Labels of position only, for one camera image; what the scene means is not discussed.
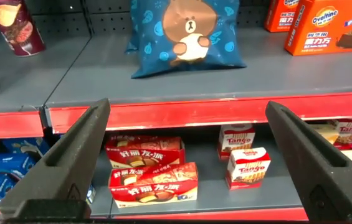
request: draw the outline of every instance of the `red shelf edge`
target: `red shelf edge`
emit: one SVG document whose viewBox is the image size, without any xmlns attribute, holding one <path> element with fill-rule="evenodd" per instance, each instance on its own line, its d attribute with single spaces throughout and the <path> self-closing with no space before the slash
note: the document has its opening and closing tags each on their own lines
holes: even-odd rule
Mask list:
<svg viewBox="0 0 352 224">
<path fill-rule="evenodd" d="M 352 93 L 111 105 L 107 130 L 264 123 L 269 100 L 302 119 L 352 118 Z M 88 106 L 49 108 L 54 133 L 65 133 Z"/>
<path fill-rule="evenodd" d="M 42 137 L 38 111 L 0 113 L 0 138 Z"/>
<path fill-rule="evenodd" d="M 115 216 L 113 218 L 149 220 L 308 220 L 304 208 L 268 208 L 225 212 L 198 212 L 162 215 L 126 215 Z"/>
</svg>

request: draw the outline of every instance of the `blue cookie package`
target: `blue cookie package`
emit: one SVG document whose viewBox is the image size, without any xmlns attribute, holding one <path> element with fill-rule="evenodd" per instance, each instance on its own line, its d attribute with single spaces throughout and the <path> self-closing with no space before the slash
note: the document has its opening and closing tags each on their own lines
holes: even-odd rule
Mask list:
<svg viewBox="0 0 352 224">
<path fill-rule="evenodd" d="M 143 78 L 175 70 L 246 67 L 235 36 L 238 0 L 131 0 L 133 35 Z"/>
</svg>

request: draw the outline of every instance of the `tango wafer box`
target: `tango wafer box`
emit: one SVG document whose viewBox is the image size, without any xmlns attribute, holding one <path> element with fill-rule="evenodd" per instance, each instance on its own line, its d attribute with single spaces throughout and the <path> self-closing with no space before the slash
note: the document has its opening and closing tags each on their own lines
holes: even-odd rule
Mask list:
<svg viewBox="0 0 352 224">
<path fill-rule="evenodd" d="M 230 158 L 231 151 L 250 149 L 255 129 L 251 124 L 227 124 L 221 126 L 217 151 L 221 160 Z"/>
<path fill-rule="evenodd" d="M 271 0 L 265 28 L 270 32 L 288 32 L 299 0 Z"/>
<path fill-rule="evenodd" d="M 105 150 L 116 169 L 185 163 L 180 137 L 117 135 L 107 141 Z"/>
<path fill-rule="evenodd" d="M 194 162 L 114 169 L 109 189 L 118 208 L 196 200 L 198 173 Z"/>
<path fill-rule="evenodd" d="M 231 152 L 226 182 L 230 190 L 260 187 L 270 165 L 270 155 L 263 147 Z"/>
<path fill-rule="evenodd" d="M 338 144 L 352 144 L 352 119 L 334 119 L 329 121 L 339 132 Z"/>
<path fill-rule="evenodd" d="M 292 55 L 352 52 L 352 0 L 300 0 L 285 48 Z"/>
</svg>

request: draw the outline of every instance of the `ovaltine logo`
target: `ovaltine logo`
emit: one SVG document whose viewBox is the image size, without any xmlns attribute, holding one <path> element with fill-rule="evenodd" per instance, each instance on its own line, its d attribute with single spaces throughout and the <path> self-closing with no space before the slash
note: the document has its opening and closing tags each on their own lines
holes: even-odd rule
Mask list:
<svg viewBox="0 0 352 224">
<path fill-rule="evenodd" d="M 283 0 L 283 4 L 288 8 L 294 8 L 298 6 L 299 0 Z"/>
<path fill-rule="evenodd" d="M 324 27 L 328 25 L 337 14 L 338 10 L 336 10 L 335 7 L 327 6 L 317 13 L 312 22 L 314 26 Z"/>
</svg>

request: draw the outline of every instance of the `bear face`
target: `bear face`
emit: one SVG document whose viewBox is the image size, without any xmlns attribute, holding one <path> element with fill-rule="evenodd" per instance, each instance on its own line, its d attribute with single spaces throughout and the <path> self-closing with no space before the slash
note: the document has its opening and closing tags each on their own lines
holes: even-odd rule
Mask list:
<svg viewBox="0 0 352 224">
<path fill-rule="evenodd" d="M 216 12 L 202 0 L 170 0 L 163 30 L 170 41 L 177 43 L 190 34 L 209 35 L 216 22 Z"/>
</svg>

